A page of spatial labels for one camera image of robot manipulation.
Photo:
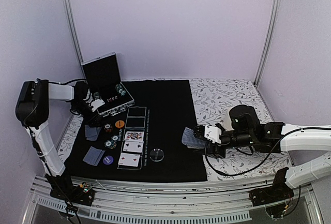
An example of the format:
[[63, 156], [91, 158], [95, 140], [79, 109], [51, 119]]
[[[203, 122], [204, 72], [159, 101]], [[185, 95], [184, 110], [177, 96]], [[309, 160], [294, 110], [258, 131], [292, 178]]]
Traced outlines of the aluminium poker chip case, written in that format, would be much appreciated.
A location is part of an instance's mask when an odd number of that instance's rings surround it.
[[[129, 107], [134, 105], [134, 98], [122, 83], [116, 53], [112, 52], [101, 57], [90, 59], [89, 61], [83, 62], [81, 65], [92, 96], [95, 92], [98, 92], [101, 99], [105, 102], [103, 106], [96, 110], [99, 115], [102, 117], [109, 115], [115, 116], [121, 112], [125, 112]], [[125, 96], [121, 96], [117, 93], [115, 89], [117, 84], [122, 84], [126, 90]], [[118, 100], [107, 102], [108, 98], [114, 96], [117, 96]]]

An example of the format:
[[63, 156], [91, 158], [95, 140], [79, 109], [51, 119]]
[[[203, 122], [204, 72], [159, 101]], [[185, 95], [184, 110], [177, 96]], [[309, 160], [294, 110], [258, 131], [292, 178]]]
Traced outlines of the green white poker chip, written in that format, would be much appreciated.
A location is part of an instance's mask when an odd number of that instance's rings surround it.
[[120, 138], [119, 138], [118, 135], [113, 135], [113, 136], [111, 137], [111, 140], [112, 140], [113, 142], [118, 142], [118, 141], [120, 140]]
[[114, 148], [116, 148], [116, 142], [114, 142], [112, 140], [107, 140], [107, 141], [105, 141], [104, 146], [109, 149], [114, 149]]

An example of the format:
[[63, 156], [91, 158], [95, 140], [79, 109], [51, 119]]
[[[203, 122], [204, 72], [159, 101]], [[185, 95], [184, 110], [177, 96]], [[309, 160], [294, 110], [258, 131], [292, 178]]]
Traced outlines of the blue playing card deck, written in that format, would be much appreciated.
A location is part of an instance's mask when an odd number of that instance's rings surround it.
[[182, 134], [182, 144], [188, 148], [203, 149], [206, 141], [196, 138], [193, 129], [185, 127]]

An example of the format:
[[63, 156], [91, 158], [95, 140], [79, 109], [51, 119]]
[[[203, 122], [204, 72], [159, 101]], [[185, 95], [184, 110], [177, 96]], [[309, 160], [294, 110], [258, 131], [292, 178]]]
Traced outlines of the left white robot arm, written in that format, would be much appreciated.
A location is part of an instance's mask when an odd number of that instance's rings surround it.
[[74, 86], [46, 79], [23, 83], [16, 104], [16, 117], [30, 135], [45, 172], [57, 177], [64, 173], [65, 165], [49, 131], [50, 100], [69, 102], [75, 112], [93, 123], [100, 117], [97, 110], [104, 105], [104, 101], [100, 97], [93, 97], [84, 80], [78, 80]]

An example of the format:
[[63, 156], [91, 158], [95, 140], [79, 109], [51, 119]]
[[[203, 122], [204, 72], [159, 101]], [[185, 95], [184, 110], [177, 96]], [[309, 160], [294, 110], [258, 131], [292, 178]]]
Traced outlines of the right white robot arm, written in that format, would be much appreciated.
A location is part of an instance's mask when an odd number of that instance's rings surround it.
[[228, 111], [232, 130], [220, 124], [198, 126], [195, 136], [206, 141], [206, 155], [225, 157], [229, 148], [252, 146], [270, 155], [289, 151], [323, 151], [318, 158], [302, 165], [277, 171], [274, 185], [268, 189], [271, 201], [279, 201], [288, 188], [319, 180], [330, 175], [330, 126], [298, 126], [283, 122], [261, 124], [254, 107], [238, 105]]

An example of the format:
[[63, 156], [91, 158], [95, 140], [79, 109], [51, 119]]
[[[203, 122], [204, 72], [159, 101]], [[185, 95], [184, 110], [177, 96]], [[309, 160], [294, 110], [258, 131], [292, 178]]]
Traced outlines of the left chip stack in case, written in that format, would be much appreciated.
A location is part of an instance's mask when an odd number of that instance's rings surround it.
[[99, 94], [98, 92], [95, 92], [95, 93], [93, 94], [93, 97], [94, 97], [95, 100], [99, 100], [99, 99], [101, 99], [101, 96], [100, 96], [100, 94]]

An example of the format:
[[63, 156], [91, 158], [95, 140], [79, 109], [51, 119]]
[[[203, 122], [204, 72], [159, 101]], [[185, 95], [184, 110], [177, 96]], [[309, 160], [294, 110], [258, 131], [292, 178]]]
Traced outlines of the cream white cup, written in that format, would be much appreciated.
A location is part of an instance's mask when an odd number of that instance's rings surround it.
[[231, 119], [229, 114], [225, 114], [224, 118], [223, 118], [223, 127], [225, 128], [225, 130], [232, 130], [232, 125], [231, 125]]

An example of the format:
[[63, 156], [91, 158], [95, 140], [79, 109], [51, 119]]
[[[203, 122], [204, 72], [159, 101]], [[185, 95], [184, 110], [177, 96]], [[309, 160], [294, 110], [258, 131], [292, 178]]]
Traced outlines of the red dice row in case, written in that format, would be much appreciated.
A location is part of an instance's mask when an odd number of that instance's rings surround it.
[[118, 100], [118, 97], [117, 96], [114, 96], [114, 97], [108, 98], [107, 99], [107, 102], [114, 102], [116, 100]]

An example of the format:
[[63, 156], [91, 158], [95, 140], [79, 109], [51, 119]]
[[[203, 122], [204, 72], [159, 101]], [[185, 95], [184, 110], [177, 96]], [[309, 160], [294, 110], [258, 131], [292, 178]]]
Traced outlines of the green chip stack in case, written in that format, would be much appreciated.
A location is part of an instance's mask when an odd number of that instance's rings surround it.
[[126, 95], [126, 90], [124, 89], [124, 87], [122, 86], [122, 84], [117, 84], [115, 86], [115, 89], [117, 91], [117, 93], [121, 96], [125, 96]]

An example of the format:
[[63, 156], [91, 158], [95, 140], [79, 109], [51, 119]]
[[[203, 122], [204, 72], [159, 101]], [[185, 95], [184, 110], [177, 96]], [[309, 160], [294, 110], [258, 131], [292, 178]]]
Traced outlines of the orange big blind button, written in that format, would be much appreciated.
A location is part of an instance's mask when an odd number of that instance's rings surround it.
[[123, 120], [118, 120], [115, 122], [115, 127], [121, 129], [125, 127], [125, 122]]

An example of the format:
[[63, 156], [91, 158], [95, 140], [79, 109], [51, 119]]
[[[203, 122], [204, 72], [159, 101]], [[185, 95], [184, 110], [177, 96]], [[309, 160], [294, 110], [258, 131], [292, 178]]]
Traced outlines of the floral white tablecloth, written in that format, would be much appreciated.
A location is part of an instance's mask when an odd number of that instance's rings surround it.
[[[191, 183], [273, 175], [290, 159], [266, 136], [270, 119], [253, 84], [248, 80], [190, 79], [125, 82], [135, 104], [100, 121], [101, 126], [123, 121], [122, 128], [101, 130], [96, 141], [85, 137], [86, 121], [73, 118], [58, 154], [66, 174], [92, 180], [147, 183]], [[256, 112], [260, 126], [251, 132], [229, 132], [225, 145], [202, 142], [201, 149], [182, 143], [185, 128], [222, 122], [228, 109], [246, 104]], [[254, 154], [238, 148], [254, 146]]]

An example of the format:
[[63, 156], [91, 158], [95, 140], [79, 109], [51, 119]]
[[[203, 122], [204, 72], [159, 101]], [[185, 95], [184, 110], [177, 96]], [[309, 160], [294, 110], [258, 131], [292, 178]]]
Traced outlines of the purple small blind button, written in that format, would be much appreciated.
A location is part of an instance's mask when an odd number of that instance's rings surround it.
[[108, 166], [108, 165], [111, 165], [114, 162], [114, 158], [110, 155], [107, 155], [103, 158], [102, 162], [103, 162], [104, 165]]

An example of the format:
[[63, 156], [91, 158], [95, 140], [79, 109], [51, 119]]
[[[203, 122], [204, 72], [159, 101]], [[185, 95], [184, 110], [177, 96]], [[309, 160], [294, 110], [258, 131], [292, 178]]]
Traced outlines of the black poker mat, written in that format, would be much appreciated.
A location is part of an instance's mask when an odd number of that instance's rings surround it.
[[[87, 141], [85, 128], [81, 126], [74, 141], [71, 153], [65, 160], [68, 173], [72, 176], [98, 180], [118, 180], [148, 183], [190, 183], [206, 181], [206, 169], [202, 156], [182, 144], [185, 127], [197, 125], [194, 105], [188, 80], [132, 81], [125, 87], [134, 98], [135, 104], [126, 112], [106, 117], [105, 124], [125, 122], [125, 127], [114, 128], [111, 133], [101, 131], [96, 141]], [[128, 131], [144, 132], [143, 152], [138, 167], [118, 165]], [[105, 141], [118, 135], [116, 148], [104, 146]], [[105, 150], [98, 166], [83, 162], [89, 148]], [[161, 162], [153, 162], [149, 153], [154, 148], [164, 151]], [[110, 155], [111, 165], [102, 160]]]

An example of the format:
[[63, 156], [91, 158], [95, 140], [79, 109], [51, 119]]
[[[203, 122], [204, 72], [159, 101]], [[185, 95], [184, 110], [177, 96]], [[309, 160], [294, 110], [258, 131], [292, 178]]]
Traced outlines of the aluminium front rail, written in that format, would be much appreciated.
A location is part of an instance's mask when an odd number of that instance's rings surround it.
[[[249, 191], [271, 186], [273, 176], [194, 183], [139, 183], [73, 177], [93, 185], [92, 206], [75, 204], [81, 223], [327, 223], [310, 183], [301, 186], [299, 204], [275, 220], [267, 208], [288, 201], [253, 206]], [[50, 197], [50, 184], [36, 176], [21, 223], [70, 223], [66, 204]]]

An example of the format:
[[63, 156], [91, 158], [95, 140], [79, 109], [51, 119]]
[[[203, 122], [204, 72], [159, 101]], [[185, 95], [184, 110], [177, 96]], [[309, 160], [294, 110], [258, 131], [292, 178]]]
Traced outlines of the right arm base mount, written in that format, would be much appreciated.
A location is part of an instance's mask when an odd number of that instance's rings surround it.
[[293, 189], [285, 184], [285, 175], [288, 170], [288, 167], [278, 170], [271, 186], [256, 188], [249, 191], [249, 199], [251, 200], [253, 206], [289, 200], [288, 203], [284, 203], [281, 206], [271, 206], [266, 208], [267, 214], [274, 219], [282, 218], [286, 215], [289, 205], [294, 197]]

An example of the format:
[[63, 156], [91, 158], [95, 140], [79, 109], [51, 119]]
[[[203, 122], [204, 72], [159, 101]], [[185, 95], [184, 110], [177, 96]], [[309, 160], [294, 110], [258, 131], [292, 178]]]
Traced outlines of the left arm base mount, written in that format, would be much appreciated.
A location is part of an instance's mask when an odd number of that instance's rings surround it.
[[46, 174], [46, 179], [51, 185], [51, 197], [64, 200], [66, 203], [92, 206], [95, 191], [91, 184], [82, 182], [75, 186], [71, 176], [67, 174], [56, 177]]

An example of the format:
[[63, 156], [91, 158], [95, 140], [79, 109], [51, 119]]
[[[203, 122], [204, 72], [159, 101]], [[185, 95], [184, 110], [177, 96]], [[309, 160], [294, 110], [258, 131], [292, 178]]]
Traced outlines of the left aluminium frame post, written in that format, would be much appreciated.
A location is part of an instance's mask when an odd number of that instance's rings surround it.
[[65, 9], [68, 26], [69, 26], [69, 32], [71, 34], [71, 39], [73, 42], [73, 47], [74, 47], [74, 50], [76, 53], [78, 63], [79, 63], [79, 65], [81, 65], [81, 63], [83, 62], [83, 57], [82, 57], [82, 52], [81, 52], [81, 48], [80, 48], [80, 44], [79, 44], [79, 40], [78, 40], [78, 35], [77, 35], [75, 23], [74, 23], [71, 1], [63, 0], [63, 4], [64, 4], [64, 9]]

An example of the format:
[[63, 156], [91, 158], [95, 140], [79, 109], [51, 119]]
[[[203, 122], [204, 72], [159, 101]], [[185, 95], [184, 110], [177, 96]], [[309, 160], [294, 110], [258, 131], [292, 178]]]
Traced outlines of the aluminium frame post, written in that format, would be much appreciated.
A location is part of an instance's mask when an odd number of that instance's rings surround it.
[[277, 15], [278, 15], [279, 8], [280, 8], [280, 3], [281, 3], [281, 0], [273, 0], [273, 2], [272, 2], [272, 8], [271, 8], [271, 13], [270, 13], [270, 19], [269, 19], [269, 24], [268, 24], [268, 28], [267, 28], [267, 33], [266, 33], [266, 37], [265, 37], [265, 41], [264, 41], [264, 45], [263, 45], [263, 49], [262, 49], [261, 58], [259, 61], [257, 72], [255, 74], [254, 82], [253, 82], [253, 84], [256, 86], [256, 88], [258, 88], [261, 83], [263, 72], [264, 72], [264, 69], [266, 66], [266, 62], [267, 62], [267, 58], [268, 58], [269, 50], [270, 50], [270, 47], [272, 44], [272, 38], [273, 38], [275, 26], [276, 26]]
[[78, 63], [79, 63], [79, 65], [81, 65], [81, 63], [83, 62], [83, 57], [82, 57], [82, 52], [81, 52], [81, 48], [80, 48], [80, 44], [79, 44], [79, 40], [78, 40], [78, 35], [77, 35], [75, 23], [74, 23], [71, 1], [63, 0], [63, 4], [64, 4], [64, 9], [65, 9], [68, 26], [69, 26], [69, 32], [71, 34], [71, 39], [73, 42], [73, 47], [74, 47], [74, 50], [76, 53]]

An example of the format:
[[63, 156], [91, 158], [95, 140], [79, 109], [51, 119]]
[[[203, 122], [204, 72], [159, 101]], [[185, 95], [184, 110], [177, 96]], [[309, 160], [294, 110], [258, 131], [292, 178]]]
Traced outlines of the right aluminium frame post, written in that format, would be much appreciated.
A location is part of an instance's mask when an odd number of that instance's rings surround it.
[[280, 8], [280, 3], [281, 3], [281, 0], [273, 0], [273, 2], [272, 2], [272, 8], [271, 8], [271, 13], [270, 13], [270, 19], [269, 19], [269, 24], [268, 24], [268, 28], [267, 28], [267, 33], [266, 33], [266, 37], [265, 37], [265, 41], [264, 41], [264, 45], [263, 45], [263, 49], [262, 49], [261, 58], [259, 61], [257, 72], [255, 74], [254, 82], [253, 82], [253, 84], [256, 86], [256, 88], [258, 88], [261, 83], [263, 72], [264, 72], [264, 69], [266, 66], [266, 62], [267, 62], [267, 58], [268, 58], [269, 50], [270, 50], [270, 47], [272, 44], [272, 38], [273, 38], [275, 26], [276, 26], [277, 15], [278, 15], [279, 8]]

